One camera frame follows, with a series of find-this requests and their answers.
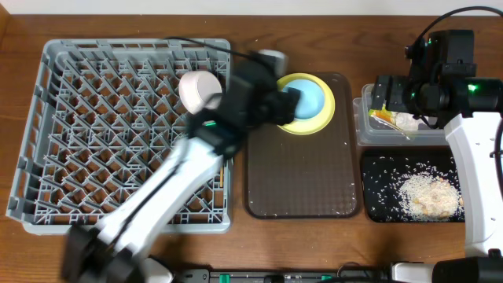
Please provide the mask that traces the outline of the white tissue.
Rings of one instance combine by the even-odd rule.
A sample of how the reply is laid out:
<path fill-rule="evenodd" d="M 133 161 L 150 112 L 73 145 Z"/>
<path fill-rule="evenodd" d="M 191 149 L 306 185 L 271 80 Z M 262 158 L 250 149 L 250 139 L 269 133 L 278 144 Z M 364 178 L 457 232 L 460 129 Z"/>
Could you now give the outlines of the white tissue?
<path fill-rule="evenodd" d="M 416 131 L 419 129 L 420 121 L 414 119 L 412 114 L 398 112 L 395 116 L 395 125 L 402 131 Z"/>

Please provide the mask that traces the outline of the green yellow snack wrapper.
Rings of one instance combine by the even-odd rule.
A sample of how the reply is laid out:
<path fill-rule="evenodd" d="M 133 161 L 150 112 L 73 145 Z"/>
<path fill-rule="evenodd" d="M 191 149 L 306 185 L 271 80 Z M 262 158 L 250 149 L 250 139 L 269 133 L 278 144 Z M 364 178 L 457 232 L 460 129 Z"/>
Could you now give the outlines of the green yellow snack wrapper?
<path fill-rule="evenodd" d="M 383 125 L 390 127 L 393 130 L 396 130 L 400 133 L 400 135 L 404 136 L 406 140 L 410 140 L 410 137 L 405 133 L 405 131 L 398 127 L 396 124 L 396 118 L 398 113 L 388 111 L 385 108 L 381 110 L 370 109 L 369 117 L 374 118 L 378 123 L 382 123 Z"/>

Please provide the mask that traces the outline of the light blue bowl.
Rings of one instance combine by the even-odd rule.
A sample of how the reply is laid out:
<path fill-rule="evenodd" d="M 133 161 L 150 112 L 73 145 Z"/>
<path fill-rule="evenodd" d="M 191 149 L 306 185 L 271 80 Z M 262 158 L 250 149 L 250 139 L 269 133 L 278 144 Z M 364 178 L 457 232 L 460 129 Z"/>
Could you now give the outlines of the light blue bowl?
<path fill-rule="evenodd" d="M 287 92 L 290 88 L 300 92 L 294 115 L 296 119 L 311 119 L 323 109 L 325 95 L 315 82 L 308 79 L 295 79 L 287 83 L 282 91 Z"/>

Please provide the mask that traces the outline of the white pink bowl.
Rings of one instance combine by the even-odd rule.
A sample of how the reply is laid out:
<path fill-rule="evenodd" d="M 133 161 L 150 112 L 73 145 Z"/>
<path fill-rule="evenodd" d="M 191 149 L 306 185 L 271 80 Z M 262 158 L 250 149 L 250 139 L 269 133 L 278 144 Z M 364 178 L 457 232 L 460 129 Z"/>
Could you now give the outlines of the white pink bowl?
<path fill-rule="evenodd" d="M 222 94 L 222 86 L 208 71 L 191 71 L 180 78 L 178 92 L 185 109 L 194 115 L 202 108 L 218 107 L 220 97 L 214 94 Z"/>

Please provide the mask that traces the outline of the yellow plate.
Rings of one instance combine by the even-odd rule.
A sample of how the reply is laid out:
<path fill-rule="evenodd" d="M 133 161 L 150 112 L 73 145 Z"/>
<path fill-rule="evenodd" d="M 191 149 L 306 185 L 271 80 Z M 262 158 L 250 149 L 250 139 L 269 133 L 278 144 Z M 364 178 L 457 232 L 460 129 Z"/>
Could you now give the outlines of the yellow plate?
<path fill-rule="evenodd" d="M 291 123 L 280 126 L 280 128 L 290 134 L 314 134 L 327 126 L 334 116 L 336 102 L 333 92 L 329 88 L 328 84 L 319 77 L 307 73 L 292 73 L 280 78 L 277 81 L 278 88 L 282 90 L 287 83 L 295 79 L 308 79 L 318 84 L 324 92 L 325 104 L 323 109 L 315 117 L 311 119 L 296 119 L 294 117 L 294 120 Z"/>

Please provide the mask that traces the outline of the wooden chopstick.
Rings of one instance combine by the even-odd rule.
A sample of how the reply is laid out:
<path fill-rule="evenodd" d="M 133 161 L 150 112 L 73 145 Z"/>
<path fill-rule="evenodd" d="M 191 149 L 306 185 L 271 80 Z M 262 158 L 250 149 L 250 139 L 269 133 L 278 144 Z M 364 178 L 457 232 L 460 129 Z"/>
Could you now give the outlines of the wooden chopstick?
<path fill-rule="evenodd" d="M 224 172 L 224 167 L 221 167 L 219 172 L 219 188 L 223 188 L 224 186 Z"/>

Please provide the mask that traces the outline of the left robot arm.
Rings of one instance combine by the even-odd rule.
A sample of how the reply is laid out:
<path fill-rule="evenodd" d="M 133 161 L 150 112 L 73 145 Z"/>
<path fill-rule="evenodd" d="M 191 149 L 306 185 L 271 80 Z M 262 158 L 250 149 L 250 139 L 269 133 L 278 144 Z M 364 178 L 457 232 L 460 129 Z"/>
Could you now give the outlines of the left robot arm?
<path fill-rule="evenodd" d="M 114 212 L 87 229 L 72 226 L 61 267 L 66 282 L 172 282 L 174 275 L 150 257 L 151 247 L 177 211 L 240 150 L 264 123 L 294 120 L 300 92 L 280 91 L 282 56 L 253 53 L 229 78 L 215 109 L 192 116 L 187 135 L 166 160 Z"/>

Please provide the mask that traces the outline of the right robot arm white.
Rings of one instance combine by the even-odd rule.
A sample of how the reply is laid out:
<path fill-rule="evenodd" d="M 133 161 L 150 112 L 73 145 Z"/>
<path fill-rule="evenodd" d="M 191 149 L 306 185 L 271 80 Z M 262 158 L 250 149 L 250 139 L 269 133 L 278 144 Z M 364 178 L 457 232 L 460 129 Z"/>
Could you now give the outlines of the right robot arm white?
<path fill-rule="evenodd" d="M 380 75 L 372 107 L 437 119 L 457 167 L 465 215 L 465 256 L 395 263 L 393 282 L 502 280 L 502 81 L 446 75 L 433 82 Z"/>

